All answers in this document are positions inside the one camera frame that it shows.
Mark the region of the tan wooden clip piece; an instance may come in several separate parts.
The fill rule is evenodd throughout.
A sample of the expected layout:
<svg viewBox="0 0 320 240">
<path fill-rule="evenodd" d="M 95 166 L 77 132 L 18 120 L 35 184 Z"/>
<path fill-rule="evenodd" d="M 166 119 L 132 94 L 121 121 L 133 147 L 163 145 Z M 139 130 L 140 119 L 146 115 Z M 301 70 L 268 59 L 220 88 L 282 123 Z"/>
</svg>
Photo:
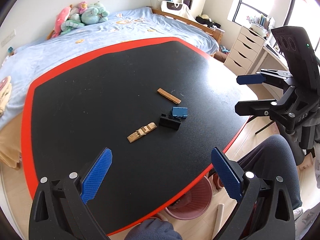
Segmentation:
<svg viewBox="0 0 320 240">
<path fill-rule="evenodd" d="M 151 131 L 153 131 L 154 129 L 157 128 L 157 125 L 154 122 L 151 122 L 149 124 L 147 124 L 146 126 L 143 126 L 137 130 L 135 130 L 131 135 L 129 135 L 127 137 L 128 141 L 130 143 L 138 140 L 139 138 L 147 135 L 148 133 L 150 133 Z"/>
</svg>

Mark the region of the wooden stick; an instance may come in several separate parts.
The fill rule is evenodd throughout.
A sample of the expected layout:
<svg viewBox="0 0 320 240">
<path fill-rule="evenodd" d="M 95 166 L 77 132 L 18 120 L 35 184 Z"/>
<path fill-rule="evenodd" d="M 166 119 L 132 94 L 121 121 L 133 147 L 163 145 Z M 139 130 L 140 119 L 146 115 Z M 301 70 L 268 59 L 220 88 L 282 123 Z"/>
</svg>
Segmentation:
<svg viewBox="0 0 320 240">
<path fill-rule="evenodd" d="M 178 99 L 177 97 L 171 95 L 170 93 L 168 93 L 167 91 L 165 91 L 165 90 L 163 90 L 161 88 L 157 89 L 157 92 L 159 94 L 161 94 L 162 96 L 164 96 L 165 98 L 169 99 L 170 101 L 174 102 L 177 105 L 181 103 L 180 99 Z"/>
</svg>

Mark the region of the pink trash bin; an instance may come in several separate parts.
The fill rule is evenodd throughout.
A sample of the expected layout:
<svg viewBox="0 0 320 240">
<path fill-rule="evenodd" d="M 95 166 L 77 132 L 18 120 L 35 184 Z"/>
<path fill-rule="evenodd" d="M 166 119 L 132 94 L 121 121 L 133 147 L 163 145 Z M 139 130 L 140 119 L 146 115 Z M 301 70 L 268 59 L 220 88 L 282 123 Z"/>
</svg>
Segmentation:
<svg viewBox="0 0 320 240">
<path fill-rule="evenodd" d="M 203 177 L 195 186 L 164 210 L 179 220 L 191 220 L 200 217 L 211 204 L 213 188 L 207 177 Z"/>
</svg>

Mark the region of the white drawer cabinet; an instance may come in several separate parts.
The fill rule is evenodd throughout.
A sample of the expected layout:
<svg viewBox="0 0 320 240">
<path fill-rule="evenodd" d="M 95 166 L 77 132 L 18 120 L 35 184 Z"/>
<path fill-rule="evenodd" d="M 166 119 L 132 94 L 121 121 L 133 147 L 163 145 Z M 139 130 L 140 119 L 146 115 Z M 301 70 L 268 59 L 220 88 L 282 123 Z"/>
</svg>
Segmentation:
<svg viewBox="0 0 320 240">
<path fill-rule="evenodd" d="M 247 74 L 260 53 L 265 39 L 246 27 L 241 27 L 224 65 L 235 75 Z"/>
</svg>

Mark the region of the white desk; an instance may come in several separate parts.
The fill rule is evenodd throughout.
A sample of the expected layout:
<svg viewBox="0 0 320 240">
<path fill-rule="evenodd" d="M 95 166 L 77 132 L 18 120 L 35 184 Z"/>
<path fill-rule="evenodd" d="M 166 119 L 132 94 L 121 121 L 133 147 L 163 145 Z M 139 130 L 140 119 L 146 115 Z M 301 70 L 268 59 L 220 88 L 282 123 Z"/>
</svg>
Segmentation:
<svg viewBox="0 0 320 240">
<path fill-rule="evenodd" d="M 278 54 L 275 54 L 270 48 L 264 45 L 255 60 L 251 64 L 246 74 L 255 74 L 261 69 L 275 69 L 288 71 L 286 60 Z M 280 99 L 283 95 L 283 90 L 271 85 L 261 84 L 275 99 Z"/>
</svg>

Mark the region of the white wooden bar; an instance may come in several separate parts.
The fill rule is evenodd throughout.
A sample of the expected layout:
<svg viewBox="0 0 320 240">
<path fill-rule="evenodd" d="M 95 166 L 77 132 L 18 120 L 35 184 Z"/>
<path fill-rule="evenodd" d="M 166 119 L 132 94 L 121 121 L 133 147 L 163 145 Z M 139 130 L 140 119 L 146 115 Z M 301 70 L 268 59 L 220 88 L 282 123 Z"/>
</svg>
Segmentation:
<svg viewBox="0 0 320 240">
<path fill-rule="evenodd" d="M 216 220 L 214 224 L 212 239 L 214 239 L 214 237 L 218 234 L 218 232 L 221 229 L 224 208 L 225 208 L 225 205 L 223 203 L 217 206 L 217 215 L 216 215 Z"/>
</svg>

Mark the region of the blue trouser leg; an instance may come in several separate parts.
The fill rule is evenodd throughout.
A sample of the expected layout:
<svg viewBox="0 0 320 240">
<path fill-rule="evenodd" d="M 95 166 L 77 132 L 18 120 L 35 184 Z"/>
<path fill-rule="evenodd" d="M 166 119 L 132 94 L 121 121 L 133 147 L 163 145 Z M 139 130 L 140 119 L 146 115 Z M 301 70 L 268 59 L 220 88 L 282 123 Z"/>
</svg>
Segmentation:
<svg viewBox="0 0 320 240">
<path fill-rule="evenodd" d="M 302 206 L 297 167 L 288 142 L 279 134 L 274 134 L 238 160 L 244 171 L 251 171 L 257 177 L 274 180 L 284 179 L 292 208 Z"/>
</svg>

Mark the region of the blue plastic block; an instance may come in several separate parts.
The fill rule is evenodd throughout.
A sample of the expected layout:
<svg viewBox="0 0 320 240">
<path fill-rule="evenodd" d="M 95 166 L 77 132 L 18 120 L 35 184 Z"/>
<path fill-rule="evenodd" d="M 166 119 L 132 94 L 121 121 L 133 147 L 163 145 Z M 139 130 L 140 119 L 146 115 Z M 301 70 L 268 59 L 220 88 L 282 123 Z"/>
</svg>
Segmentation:
<svg viewBox="0 0 320 240">
<path fill-rule="evenodd" d="M 188 117 L 188 108 L 187 107 L 172 107 L 171 115 L 175 118 L 185 119 Z"/>
</svg>

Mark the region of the red black table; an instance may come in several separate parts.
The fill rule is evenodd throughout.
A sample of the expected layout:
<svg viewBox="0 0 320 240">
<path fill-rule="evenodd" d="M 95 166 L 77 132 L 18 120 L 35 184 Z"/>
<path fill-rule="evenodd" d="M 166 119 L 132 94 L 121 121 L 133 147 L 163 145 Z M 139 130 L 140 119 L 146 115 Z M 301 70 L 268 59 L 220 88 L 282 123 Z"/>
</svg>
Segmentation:
<svg viewBox="0 0 320 240">
<path fill-rule="evenodd" d="M 235 105 L 256 98 L 227 67 L 178 38 L 124 42 L 71 59 L 28 89 L 22 160 L 30 195 L 42 177 L 79 172 L 109 148 L 112 165 L 88 208 L 108 235 L 128 229 L 199 182 L 212 167 L 212 149 L 228 150 L 247 120 Z M 159 126 L 174 106 L 188 108 L 178 131 Z M 151 122 L 156 129 L 128 141 Z"/>
</svg>

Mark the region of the white tote bag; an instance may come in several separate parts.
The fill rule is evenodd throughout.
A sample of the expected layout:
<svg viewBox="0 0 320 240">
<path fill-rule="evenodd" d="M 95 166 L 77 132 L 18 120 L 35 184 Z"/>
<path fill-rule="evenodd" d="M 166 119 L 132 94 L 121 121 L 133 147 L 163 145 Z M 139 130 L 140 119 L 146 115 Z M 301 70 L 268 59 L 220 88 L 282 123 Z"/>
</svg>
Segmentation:
<svg viewBox="0 0 320 240">
<path fill-rule="evenodd" d="M 161 11 L 167 12 L 173 15 L 177 15 L 183 18 L 190 17 L 190 9 L 184 3 L 174 3 L 171 1 L 162 1 L 161 2 Z"/>
</svg>

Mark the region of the folded towels stack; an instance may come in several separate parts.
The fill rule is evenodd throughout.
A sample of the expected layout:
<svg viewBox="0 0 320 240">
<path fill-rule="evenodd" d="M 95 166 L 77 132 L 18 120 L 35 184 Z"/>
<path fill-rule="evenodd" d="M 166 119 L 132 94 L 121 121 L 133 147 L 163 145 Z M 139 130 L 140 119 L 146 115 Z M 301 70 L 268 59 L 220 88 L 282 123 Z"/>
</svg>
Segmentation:
<svg viewBox="0 0 320 240">
<path fill-rule="evenodd" d="M 12 91 L 11 76 L 6 76 L 0 86 L 0 116 L 4 114 L 5 107 L 9 102 Z"/>
</svg>

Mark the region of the bed with blue sheet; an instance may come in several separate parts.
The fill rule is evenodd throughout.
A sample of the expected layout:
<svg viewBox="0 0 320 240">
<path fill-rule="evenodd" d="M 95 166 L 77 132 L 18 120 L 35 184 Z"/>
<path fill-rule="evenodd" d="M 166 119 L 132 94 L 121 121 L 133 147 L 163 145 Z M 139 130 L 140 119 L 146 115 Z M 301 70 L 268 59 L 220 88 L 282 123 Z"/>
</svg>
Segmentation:
<svg viewBox="0 0 320 240">
<path fill-rule="evenodd" d="M 11 93 L 1 114 L 1 162 L 16 168 L 21 155 L 21 123 L 30 84 L 56 66 L 90 51 L 134 40 L 178 37 L 209 55 L 219 49 L 217 30 L 196 27 L 167 18 L 150 7 L 121 11 L 108 21 L 71 31 L 50 40 L 38 40 L 16 49 L 1 66 L 1 79 L 8 78 Z"/>
</svg>

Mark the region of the striped green plush toy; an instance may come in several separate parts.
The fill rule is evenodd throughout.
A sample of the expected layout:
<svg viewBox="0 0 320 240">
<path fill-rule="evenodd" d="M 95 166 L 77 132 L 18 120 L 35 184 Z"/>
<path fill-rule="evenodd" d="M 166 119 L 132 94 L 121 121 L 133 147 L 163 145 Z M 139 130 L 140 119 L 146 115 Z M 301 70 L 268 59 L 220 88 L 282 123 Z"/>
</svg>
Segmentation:
<svg viewBox="0 0 320 240">
<path fill-rule="evenodd" d="M 65 35 L 74 29 L 79 29 L 84 27 L 85 24 L 81 22 L 80 14 L 73 14 L 70 19 L 66 20 L 61 24 L 61 35 Z"/>
</svg>

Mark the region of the pink plush toy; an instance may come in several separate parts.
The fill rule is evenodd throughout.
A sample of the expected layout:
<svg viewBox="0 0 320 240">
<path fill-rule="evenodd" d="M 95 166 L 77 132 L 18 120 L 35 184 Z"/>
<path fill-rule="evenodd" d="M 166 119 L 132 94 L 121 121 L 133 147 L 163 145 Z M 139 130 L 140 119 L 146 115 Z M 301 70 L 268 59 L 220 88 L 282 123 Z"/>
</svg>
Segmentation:
<svg viewBox="0 0 320 240">
<path fill-rule="evenodd" d="M 57 37 L 61 33 L 61 25 L 67 20 L 71 12 L 71 6 L 64 7 L 57 15 L 55 20 L 54 29 L 51 33 L 51 38 Z"/>
</svg>

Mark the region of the black plastic bracket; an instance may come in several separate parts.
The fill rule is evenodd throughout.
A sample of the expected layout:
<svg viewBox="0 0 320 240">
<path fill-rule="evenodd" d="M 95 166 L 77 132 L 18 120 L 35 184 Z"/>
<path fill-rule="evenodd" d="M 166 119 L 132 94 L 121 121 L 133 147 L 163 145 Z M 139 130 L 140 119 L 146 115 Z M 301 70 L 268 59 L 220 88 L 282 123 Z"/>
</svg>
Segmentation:
<svg viewBox="0 0 320 240">
<path fill-rule="evenodd" d="M 178 131 L 180 125 L 181 125 L 180 118 L 174 117 L 172 115 L 161 114 L 159 118 L 159 126 Z"/>
</svg>

